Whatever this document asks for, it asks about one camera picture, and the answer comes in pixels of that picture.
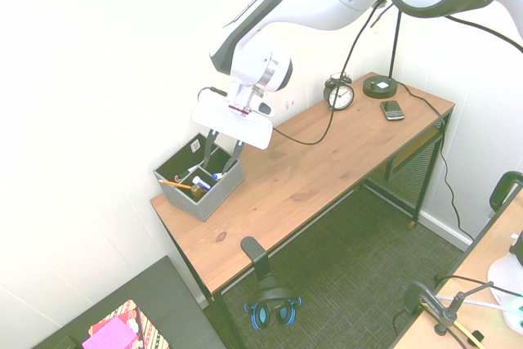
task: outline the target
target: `white wall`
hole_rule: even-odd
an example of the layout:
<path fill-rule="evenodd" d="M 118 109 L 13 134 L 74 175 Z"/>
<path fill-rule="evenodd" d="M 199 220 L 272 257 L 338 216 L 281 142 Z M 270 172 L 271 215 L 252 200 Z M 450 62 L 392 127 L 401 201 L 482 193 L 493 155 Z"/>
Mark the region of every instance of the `white wall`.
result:
<path fill-rule="evenodd" d="M 209 44 L 248 2 L 0 0 L 4 346 L 33 346 L 165 254 L 201 298 L 150 207 L 160 192 L 152 171 L 204 131 L 190 121 L 198 90 L 228 84 L 208 59 Z M 489 10 L 470 17 L 516 37 L 506 13 Z M 521 54 L 447 20 L 403 21 L 395 76 L 457 102 L 445 153 L 463 226 L 474 235 L 495 182 L 521 170 Z M 381 33 L 363 35 L 353 78 L 388 71 L 394 13 L 383 22 Z M 269 97 L 275 124 L 321 99 L 362 24 L 267 28 L 294 64 L 288 87 Z M 455 229 L 440 171 L 424 212 Z"/>

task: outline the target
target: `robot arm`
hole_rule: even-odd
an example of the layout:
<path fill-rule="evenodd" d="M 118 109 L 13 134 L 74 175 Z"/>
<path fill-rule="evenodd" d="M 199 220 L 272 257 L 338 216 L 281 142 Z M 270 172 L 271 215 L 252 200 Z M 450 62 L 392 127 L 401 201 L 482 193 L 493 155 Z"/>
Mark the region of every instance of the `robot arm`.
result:
<path fill-rule="evenodd" d="M 481 8 L 493 0 L 392 0 L 411 16 L 436 17 Z M 520 0 L 499 0 L 523 34 Z M 206 91 L 192 119 L 249 145 L 265 149 L 272 134 L 275 110 L 263 100 L 264 92 L 284 88 L 293 72 L 290 56 L 264 35 L 274 22 L 313 29 L 343 28 L 367 11 L 376 0 L 252 0 L 226 25 L 210 51 L 217 71 L 230 75 L 226 99 Z"/>

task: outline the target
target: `gray carpet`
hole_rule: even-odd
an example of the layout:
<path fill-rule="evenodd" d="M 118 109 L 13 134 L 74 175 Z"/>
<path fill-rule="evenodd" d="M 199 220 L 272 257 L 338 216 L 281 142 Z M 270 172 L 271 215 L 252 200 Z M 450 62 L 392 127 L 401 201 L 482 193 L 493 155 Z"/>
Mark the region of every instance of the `gray carpet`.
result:
<path fill-rule="evenodd" d="M 275 317 L 255 330 L 244 302 L 257 290 L 254 273 L 224 294 L 247 348 L 388 348 L 396 338 L 392 317 L 401 310 L 410 282 L 433 288 L 432 277 L 447 272 L 461 251 L 362 189 L 342 201 L 270 259 L 279 284 L 302 296 L 296 322 Z M 223 322 L 206 316 L 228 348 L 235 345 Z M 398 318 L 399 330 L 408 316 Z"/>

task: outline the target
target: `pink notebook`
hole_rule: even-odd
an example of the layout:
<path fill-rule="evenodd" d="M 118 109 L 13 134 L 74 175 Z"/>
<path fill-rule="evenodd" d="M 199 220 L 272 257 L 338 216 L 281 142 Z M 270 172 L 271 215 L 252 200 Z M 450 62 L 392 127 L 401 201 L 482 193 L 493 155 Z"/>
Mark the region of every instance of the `pink notebook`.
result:
<path fill-rule="evenodd" d="M 131 349 L 137 335 L 119 318 L 113 318 L 82 344 L 84 349 Z"/>

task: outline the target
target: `desk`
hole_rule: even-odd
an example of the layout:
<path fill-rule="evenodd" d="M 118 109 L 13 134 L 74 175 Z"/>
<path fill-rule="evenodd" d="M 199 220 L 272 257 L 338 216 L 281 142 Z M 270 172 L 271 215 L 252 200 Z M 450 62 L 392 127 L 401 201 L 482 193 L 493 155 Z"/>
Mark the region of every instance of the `desk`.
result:
<path fill-rule="evenodd" d="M 469 251 L 463 255 L 454 267 L 453 273 L 470 277 L 476 280 L 487 281 L 487 271 L 490 265 L 508 253 L 513 233 L 520 234 L 523 230 L 523 192 L 512 195 L 513 200 L 505 203 L 493 217 L 489 225 L 481 232 Z M 454 297 L 457 292 L 466 292 L 474 289 L 478 284 L 463 280 L 448 280 L 438 294 Z M 480 302 L 498 304 L 489 289 L 472 294 L 468 299 Z M 460 345 L 446 334 L 444 337 L 436 335 L 434 325 L 436 321 L 429 315 L 421 314 L 413 324 L 404 330 L 403 334 L 392 345 L 395 349 L 419 347 L 460 348 Z M 470 332 L 480 330 L 485 339 L 481 342 L 487 349 L 509 349 L 523 347 L 523 336 L 511 330 L 503 319 L 501 311 L 462 304 L 458 311 L 458 322 Z M 457 333 L 462 341 L 466 342 L 461 333 Z"/>
<path fill-rule="evenodd" d="M 68 335 L 81 344 L 93 324 L 127 300 L 140 307 L 173 348 L 225 348 L 174 265 L 164 257 L 34 349 L 54 349 Z"/>
<path fill-rule="evenodd" d="M 221 302 L 221 291 L 251 266 L 239 246 L 244 237 L 254 237 L 267 251 L 275 249 L 435 127 L 437 115 L 402 86 L 393 99 L 400 103 L 405 119 L 387 121 L 380 100 L 362 92 L 363 81 L 370 75 L 352 83 L 354 102 L 334 114 L 329 133 L 318 145 L 299 145 L 277 133 L 266 150 L 246 145 L 240 156 L 245 180 L 206 222 L 172 206 L 163 194 L 152 199 L 206 296 L 213 295 Z M 453 103 L 414 88 L 412 91 L 446 118 L 450 116 Z M 279 130 L 301 141 L 317 141 L 329 115 L 327 104 L 321 101 Z"/>

